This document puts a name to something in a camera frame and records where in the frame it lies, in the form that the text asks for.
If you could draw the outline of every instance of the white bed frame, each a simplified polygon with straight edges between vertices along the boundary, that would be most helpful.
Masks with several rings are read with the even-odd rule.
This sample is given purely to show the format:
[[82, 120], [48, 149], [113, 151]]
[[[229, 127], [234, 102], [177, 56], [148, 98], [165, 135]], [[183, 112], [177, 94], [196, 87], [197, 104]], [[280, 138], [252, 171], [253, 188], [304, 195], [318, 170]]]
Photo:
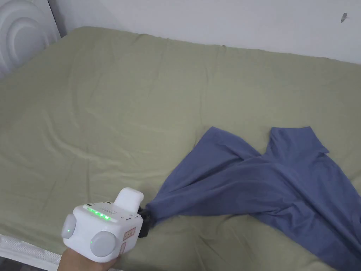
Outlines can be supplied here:
[[0, 79], [59, 39], [47, 0], [0, 0]]

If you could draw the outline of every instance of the mattress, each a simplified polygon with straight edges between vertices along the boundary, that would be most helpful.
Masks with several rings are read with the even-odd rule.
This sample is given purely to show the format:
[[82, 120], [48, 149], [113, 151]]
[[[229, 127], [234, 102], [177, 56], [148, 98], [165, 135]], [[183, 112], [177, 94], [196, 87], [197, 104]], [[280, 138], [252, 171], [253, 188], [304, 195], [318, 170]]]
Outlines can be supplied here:
[[[0, 234], [61, 254], [77, 205], [124, 187], [157, 193], [215, 126], [265, 151], [271, 127], [311, 126], [361, 191], [361, 66], [73, 31], [0, 81]], [[178, 216], [116, 265], [124, 270], [331, 270], [250, 216]]]

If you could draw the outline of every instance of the white wall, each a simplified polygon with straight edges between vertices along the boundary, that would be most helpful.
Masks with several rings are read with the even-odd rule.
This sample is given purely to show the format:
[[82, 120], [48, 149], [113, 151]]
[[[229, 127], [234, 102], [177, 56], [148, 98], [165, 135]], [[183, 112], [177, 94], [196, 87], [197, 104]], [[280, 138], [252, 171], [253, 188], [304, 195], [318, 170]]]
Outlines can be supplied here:
[[[361, 0], [49, 0], [60, 33], [102, 26], [361, 63]], [[348, 19], [340, 23], [343, 13]]]

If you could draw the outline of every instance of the green led light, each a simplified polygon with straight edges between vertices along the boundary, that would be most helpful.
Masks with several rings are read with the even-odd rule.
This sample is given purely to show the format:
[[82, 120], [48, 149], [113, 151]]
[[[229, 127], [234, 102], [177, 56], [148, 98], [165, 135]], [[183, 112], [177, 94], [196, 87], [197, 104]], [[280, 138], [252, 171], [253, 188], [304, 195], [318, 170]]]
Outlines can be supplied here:
[[89, 211], [91, 211], [92, 213], [95, 213], [97, 216], [100, 216], [101, 218], [104, 218], [105, 220], [110, 220], [110, 217], [102, 214], [102, 213], [99, 213], [98, 211], [95, 211], [93, 209], [90, 209], [90, 208], [87, 208]]

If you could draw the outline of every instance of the gray round button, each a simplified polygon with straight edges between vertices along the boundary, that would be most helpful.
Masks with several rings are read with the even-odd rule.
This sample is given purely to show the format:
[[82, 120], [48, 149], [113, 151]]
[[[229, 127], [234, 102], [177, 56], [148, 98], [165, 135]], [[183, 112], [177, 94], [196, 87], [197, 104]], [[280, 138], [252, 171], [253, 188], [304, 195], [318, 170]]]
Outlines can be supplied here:
[[90, 250], [97, 257], [108, 256], [113, 252], [116, 240], [114, 234], [110, 232], [98, 232], [90, 242]]
[[61, 237], [65, 239], [69, 239], [75, 230], [75, 226], [77, 224], [77, 219], [75, 218], [75, 215], [69, 214], [64, 222], [63, 229], [61, 230]]

